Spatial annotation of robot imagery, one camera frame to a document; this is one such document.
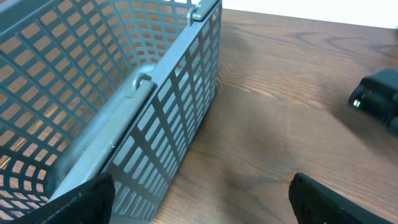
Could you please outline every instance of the perforated basket wall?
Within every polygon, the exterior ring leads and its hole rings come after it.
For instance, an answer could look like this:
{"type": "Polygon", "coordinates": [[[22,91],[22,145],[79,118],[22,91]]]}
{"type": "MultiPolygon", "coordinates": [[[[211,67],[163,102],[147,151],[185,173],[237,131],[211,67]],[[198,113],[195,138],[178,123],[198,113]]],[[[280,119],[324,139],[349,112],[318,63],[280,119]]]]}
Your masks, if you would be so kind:
{"type": "Polygon", "coordinates": [[[215,92],[221,3],[187,28],[191,0],[8,3],[0,4],[0,218],[46,203],[68,145],[131,72],[156,65],[154,95],[104,168],[115,180],[113,213],[151,220],[215,92]]]}

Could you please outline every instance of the blue-gray plastic crate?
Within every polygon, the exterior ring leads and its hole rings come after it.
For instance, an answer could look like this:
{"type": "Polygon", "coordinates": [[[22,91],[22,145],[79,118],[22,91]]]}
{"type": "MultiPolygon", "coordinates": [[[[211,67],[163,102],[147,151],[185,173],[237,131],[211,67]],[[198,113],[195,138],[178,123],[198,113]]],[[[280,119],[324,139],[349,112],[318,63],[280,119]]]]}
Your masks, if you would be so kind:
{"type": "Polygon", "coordinates": [[[215,94],[221,1],[0,4],[0,218],[99,172],[149,223],[215,94]]]}

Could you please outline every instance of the white background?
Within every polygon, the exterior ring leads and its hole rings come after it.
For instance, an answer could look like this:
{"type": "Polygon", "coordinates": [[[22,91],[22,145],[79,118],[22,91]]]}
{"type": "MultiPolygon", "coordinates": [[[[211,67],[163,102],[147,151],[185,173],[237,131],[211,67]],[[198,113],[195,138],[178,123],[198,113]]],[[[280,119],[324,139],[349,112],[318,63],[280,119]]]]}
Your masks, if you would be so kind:
{"type": "Polygon", "coordinates": [[[223,8],[398,28],[398,0],[223,0],[223,8]]]}

